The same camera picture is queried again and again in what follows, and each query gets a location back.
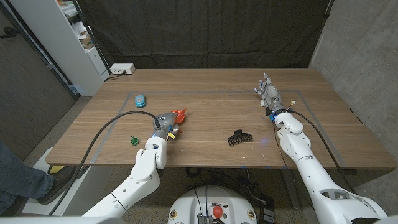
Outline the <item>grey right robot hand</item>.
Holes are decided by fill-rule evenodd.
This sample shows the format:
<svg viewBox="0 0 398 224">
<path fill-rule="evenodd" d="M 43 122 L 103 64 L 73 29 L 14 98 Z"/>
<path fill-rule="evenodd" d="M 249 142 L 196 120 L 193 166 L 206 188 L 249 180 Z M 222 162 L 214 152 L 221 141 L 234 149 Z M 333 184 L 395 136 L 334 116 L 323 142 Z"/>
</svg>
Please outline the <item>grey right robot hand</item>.
<svg viewBox="0 0 398 224">
<path fill-rule="evenodd" d="M 266 116 L 276 116 L 286 112 L 281 95 L 267 73 L 264 73 L 264 79 L 259 80 L 258 87 L 254 91 L 261 97 L 260 105 L 265 107 Z"/>
</svg>

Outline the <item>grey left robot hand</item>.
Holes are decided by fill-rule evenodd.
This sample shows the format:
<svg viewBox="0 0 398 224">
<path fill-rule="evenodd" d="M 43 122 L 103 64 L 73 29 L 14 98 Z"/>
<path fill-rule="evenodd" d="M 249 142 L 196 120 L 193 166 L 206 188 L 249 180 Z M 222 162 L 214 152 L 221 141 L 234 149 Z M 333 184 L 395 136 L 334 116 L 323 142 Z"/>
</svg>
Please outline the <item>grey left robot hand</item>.
<svg viewBox="0 0 398 224">
<path fill-rule="evenodd" d="M 176 113 L 164 113 L 156 116 L 155 118 L 156 120 L 153 122 L 153 136 L 166 138 L 168 136 L 168 133 L 171 133 L 173 135 L 176 135 L 178 133 L 180 126 L 177 123 Z"/>
</svg>

